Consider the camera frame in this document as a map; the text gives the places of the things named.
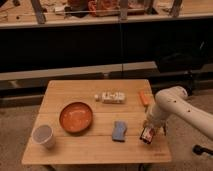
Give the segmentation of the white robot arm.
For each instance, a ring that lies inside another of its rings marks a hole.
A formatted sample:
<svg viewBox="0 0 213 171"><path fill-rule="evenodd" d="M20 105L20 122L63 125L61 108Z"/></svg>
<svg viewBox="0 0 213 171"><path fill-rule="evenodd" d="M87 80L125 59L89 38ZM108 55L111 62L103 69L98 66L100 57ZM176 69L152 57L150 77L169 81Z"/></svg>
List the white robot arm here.
<svg viewBox="0 0 213 171"><path fill-rule="evenodd" d="M187 90L182 86L158 91L147 111L146 120L154 128L160 128L174 114L213 141L213 114L194 107L186 101L187 98Z"/></svg>

